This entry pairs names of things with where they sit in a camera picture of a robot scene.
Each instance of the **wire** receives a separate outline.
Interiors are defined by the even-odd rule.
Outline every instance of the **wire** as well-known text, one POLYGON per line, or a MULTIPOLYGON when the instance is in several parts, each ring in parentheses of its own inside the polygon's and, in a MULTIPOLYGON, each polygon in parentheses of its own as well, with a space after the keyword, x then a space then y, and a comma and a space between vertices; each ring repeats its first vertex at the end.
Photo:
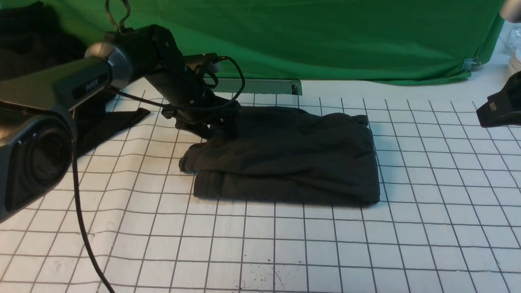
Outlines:
POLYGON ((208 76, 211 77, 214 84, 208 84, 205 82, 204 86, 209 89, 216 88, 219 85, 219 79, 217 78, 217 75, 215 75, 215 73, 213 73, 213 72, 207 72, 206 74, 208 74, 208 76))
POLYGON ((242 70, 241 68, 239 67, 239 65, 237 64, 237 62, 235 60, 233 60, 233 58, 231 57, 228 57, 228 56, 223 56, 223 57, 219 57, 217 58, 217 61, 220 62, 220 61, 224 61, 224 60, 229 60, 230 62, 232 62, 233 65, 235 65, 235 68, 237 69, 237 72, 239 73, 239 76, 241 77, 241 87, 240 89, 237 91, 237 93, 233 96, 233 98, 223 104, 223 105, 220 105, 220 106, 215 106, 215 107, 204 107, 204 108, 199 108, 199 107, 184 107, 184 106, 173 106, 171 104, 162 104, 162 103, 157 103, 157 102, 153 102, 153 101, 149 101, 149 100, 146 100, 146 99, 143 99, 141 97, 137 97, 135 95, 131 95, 131 94, 127 94, 127 93, 124 93, 116 88, 113 88, 113 87, 107 87, 105 88, 104 90, 107 91, 107 92, 110 92, 110 93, 113 93, 113 94, 119 94, 121 96, 124 96, 124 97, 128 97, 130 99, 133 99, 133 100, 136 100, 136 101, 140 101, 140 102, 143 102, 145 104, 150 104, 150 105, 154 105, 154 106, 158 106, 158 107, 161 107, 161 108, 165 108, 165 109, 168 109, 168 110, 175 110, 175 111, 191 111, 191 112, 206 112, 206 111, 214 111, 214 110, 219 110, 219 109, 222 109, 222 108, 225 108, 225 107, 228 107, 231 103, 233 103, 235 100, 237 100, 237 98, 239 97, 239 95, 242 93, 242 91, 244 90, 244 87, 246 86, 246 79, 244 77, 244 74, 242 73, 242 70))
POLYGON ((114 17, 112 17, 112 14, 110 13, 110 6, 108 1, 109 0, 105 0, 105 12, 107 13, 108 20, 110 20, 110 23, 112 23, 112 26, 114 27, 114 29, 116 29, 116 32, 119 32, 118 25, 116 24, 116 22, 114 21, 114 17))
MULTIPOLYGON (((76 110, 73 110, 72 116, 74 118, 76 110)), ((85 249, 87 250, 87 254, 89 255, 89 259, 91 260, 92 266, 94 270, 100 277, 101 281, 107 288, 110 293, 115 293, 112 285, 108 282, 107 278, 103 274, 100 266, 96 261, 96 257, 92 252, 91 244, 89 243, 89 238, 87 236, 87 231, 85 229, 85 221, 83 220, 83 214, 81 212, 81 202, 80 202, 80 183, 78 179, 78 151, 76 141, 72 141, 72 180, 74 182, 74 201, 76 203, 76 215, 78 216, 78 224, 80 226, 80 234, 81 238, 83 238, 83 244, 85 244, 85 249)))
POLYGON ((125 5, 125 9, 127 10, 127 15, 125 15, 125 17, 123 17, 123 19, 121 19, 119 21, 119 29, 121 30, 121 32, 124 32, 126 30, 125 20, 127 20, 127 18, 130 17, 130 5, 129 5, 128 0, 121 0, 121 1, 123 2, 123 5, 125 5))

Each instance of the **black towel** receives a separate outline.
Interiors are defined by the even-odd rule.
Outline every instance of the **black towel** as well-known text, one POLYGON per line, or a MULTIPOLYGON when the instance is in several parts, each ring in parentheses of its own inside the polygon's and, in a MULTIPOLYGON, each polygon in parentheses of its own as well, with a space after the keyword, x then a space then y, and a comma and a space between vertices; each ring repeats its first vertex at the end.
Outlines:
POLYGON ((367 116, 242 107, 238 138, 215 136, 191 146, 179 168, 197 172, 200 198, 372 204, 380 186, 367 125, 367 116))

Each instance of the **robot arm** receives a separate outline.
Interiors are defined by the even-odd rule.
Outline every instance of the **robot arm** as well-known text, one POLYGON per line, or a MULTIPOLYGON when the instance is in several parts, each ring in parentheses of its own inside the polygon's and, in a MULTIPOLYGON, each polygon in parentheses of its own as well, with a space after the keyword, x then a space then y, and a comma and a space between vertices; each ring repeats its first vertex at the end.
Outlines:
POLYGON ((101 90, 125 95, 119 90, 144 77, 168 100, 162 114, 176 128, 233 138, 239 103, 203 79, 226 59, 236 65, 216 54, 184 57, 170 31, 152 25, 109 32, 85 59, 0 82, 0 222, 61 181, 78 136, 70 112, 101 90))

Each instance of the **green backdrop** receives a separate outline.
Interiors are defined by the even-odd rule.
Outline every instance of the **green backdrop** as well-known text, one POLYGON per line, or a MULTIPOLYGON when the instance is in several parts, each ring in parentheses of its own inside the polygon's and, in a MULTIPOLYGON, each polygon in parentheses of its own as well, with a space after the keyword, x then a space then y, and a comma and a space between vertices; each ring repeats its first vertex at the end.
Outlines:
MULTIPOLYGON (((129 0, 127 26, 165 26, 184 54, 231 56, 249 78, 435 84, 468 78, 466 58, 490 59, 502 1, 129 0)), ((87 43, 113 29, 104 0, 44 2, 87 43)), ((125 9, 110 6, 118 22, 125 9)), ((225 67, 221 76, 237 74, 225 67)))

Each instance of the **metal clip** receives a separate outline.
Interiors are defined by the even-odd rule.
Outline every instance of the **metal clip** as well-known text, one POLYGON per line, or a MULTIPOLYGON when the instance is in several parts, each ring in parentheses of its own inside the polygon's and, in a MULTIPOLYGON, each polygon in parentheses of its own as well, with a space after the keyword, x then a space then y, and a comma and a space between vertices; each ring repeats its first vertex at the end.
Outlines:
POLYGON ((461 68, 462 72, 471 72, 481 68, 481 62, 479 61, 479 57, 467 58, 463 61, 463 66, 461 68))

